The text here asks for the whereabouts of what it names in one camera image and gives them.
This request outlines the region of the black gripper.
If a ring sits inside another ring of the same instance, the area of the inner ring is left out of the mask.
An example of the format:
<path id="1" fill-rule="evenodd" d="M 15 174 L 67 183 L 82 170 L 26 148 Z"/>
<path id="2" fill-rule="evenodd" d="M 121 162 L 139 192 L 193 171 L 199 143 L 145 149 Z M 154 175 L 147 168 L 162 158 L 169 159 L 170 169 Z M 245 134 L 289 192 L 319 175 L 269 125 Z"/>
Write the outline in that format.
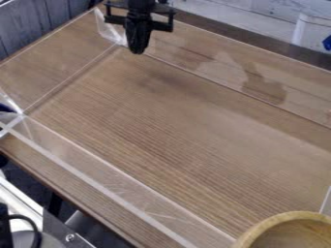
<path id="1" fill-rule="evenodd" d="M 105 22 L 126 26 L 127 44 L 138 54 L 146 51 L 151 31 L 174 31 L 175 9 L 170 0 L 106 0 Z M 166 22 L 153 19 L 153 15 L 166 15 Z"/>

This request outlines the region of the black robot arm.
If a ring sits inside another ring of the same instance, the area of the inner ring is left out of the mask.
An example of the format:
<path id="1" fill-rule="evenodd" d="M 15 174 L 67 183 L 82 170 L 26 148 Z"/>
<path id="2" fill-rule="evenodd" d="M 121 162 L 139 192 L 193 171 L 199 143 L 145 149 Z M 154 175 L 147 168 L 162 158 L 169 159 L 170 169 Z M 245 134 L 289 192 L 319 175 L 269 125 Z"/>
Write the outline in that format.
<path id="1" fill-rule="evenodd" d="M 134 54 L 146 52 L 153 31 L 174 31 L 177 12 L 169 0 L 107 0 L 105 6 L 105 22 L 125 27 Z"/>

